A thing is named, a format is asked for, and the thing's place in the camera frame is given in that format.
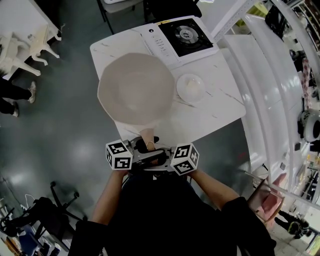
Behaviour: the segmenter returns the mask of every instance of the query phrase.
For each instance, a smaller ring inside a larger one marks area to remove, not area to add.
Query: office chair
[[[200,18],[202,13],[197,6],[198,2],[199,0],[143,0],[145,22],[148,22],[149,14],[155,18],[152,22],[192,15]]]
[[[136,9],[136,5],[141,3],[143,0],[126,0],[126,1],[116,2],[112,4],[105,3],[104,0],[96,0],[96,1],[98,3],[98,7],[100,9],[103,21],[108,24],[111,34],[114,35],[115,33],[113,28],[111,27],[107,13],[114,14],[128,8],[132,8],[132,11],[134,11]]]
[[[56,205],[53,204],[49,198],[41,197],[40,199],[35,200],[33,202],[34,206],[26,210],[21,217],[12,220],[9,220],[8,217],[3,218],[0,221],[0,231],[9,237],[15,237],[25,225],[30,224],[32,226],[37,221],[40,221],[40,226],[38,227],[34,238],[38,240],[43,233],[47,231],[55,242],[68,252],[69,248],[64,244],[63,240],[72,239],[73,234],[75,233],[75,230],[69,224],[69,217],[77,221],[87,221],[88,218],[84,216],[80,219],[67,211],[67,208],[79,197],[78,192],[74,193],[74,197],[70,202],[62,205],[54,190],[55,186],[56,183],[52,182],[50,189]]]

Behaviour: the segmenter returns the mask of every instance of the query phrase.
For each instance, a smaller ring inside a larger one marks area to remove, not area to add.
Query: white table leg
[[[33,67],[29,66],[28,64],[24,63],[23,61],[21,61],[18,58],[15,58],[13,60],[12,65],[16,66],[17,68],[21,68],[23,70],[29,71],[29,72],[35,74],[36,76],[40,76],[41,75],[41,72],[39,70],[34,69]]]
[[[53,34],[53,36],[55,37],[55,39],[57,39],[58,41],[61,41],[61,40],[62,40],[62,38],[57,35],[56,31],[55,31],[52,27],[49,27],[48,29],[49,29],[49,31]]]
[[[43,49],[44,50],[46,50],[46,51],[48,51],[49,53],[51,53],[53,56],[55,56],[56,58],[60,58],[60,56],[58,55],[58,54],[56,54],[51,48],[50,48],[50,46],[49,46],[49,44],[44,44],[43,45]]]
[[[27,45],[25,42],[23,42],[23,41],[17,41],[16,43],[17,43],[18,47],[20,46],[20,47],[22,47],[23,49],[26,49],[26,50],[29,51],[29,45]]]
[[[36,62],[43,62],[45,66],[48,65],[48,61],[46,61],[46,60],[43,59],[43,58],[38,58],[38,57],[37,57],[37,54],[31,55],[31,57],[32,57],[32,59],[33,59],[34,61],[36,61]]]

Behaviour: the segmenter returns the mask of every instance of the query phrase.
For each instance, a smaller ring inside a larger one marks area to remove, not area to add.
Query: sneaker
[[[30,103],[34,103],[36,100],[36,92],[37,92],[36,83],[34,81],[31,83],[31,86],[28,88],[28,90],[31,93],[31,97],[28,99],[28,101]]]
[[[42,237],[42,240],[44,243],[46,243],[47,245],[49,245],[49,248],[51,247],[51,244],[49,243],[49,241],[47,239],[45,239],[44,237]]]
[[[17,118],[19,116],[18,104],[14,101],[14,102],[12,102],[12,105],[14,106],[14,112],[12,115]]]
[[[59,244],[57,244],[56,242],[54,243],[54,247],[57,248],[59,251],[61,251],[61,247]]]

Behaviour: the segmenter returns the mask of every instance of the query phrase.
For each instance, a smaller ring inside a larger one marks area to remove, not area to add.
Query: marble table top
[[[129,29],[90,46],[99,79],[107,65],[127,53],[150,54],[139,32]],[[176,146],[200,139],[243,117],[246,109],[235,79],[221,51],[171,70],[177,82],[183,74],[199,76],[206,87],[205,97],[197,103],[184,102],[175,91],[170,113],[154,128],[159,143]],[[115,122],[122,140],[139,136],[143,127]]]

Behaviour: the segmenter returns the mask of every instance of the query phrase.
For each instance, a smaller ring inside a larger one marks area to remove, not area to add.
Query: white plastic bowl
[[[170,110],[174,89],[174,77],[157,57],[128,53],[104,69],[98,99],[113,120],[147,125]]]

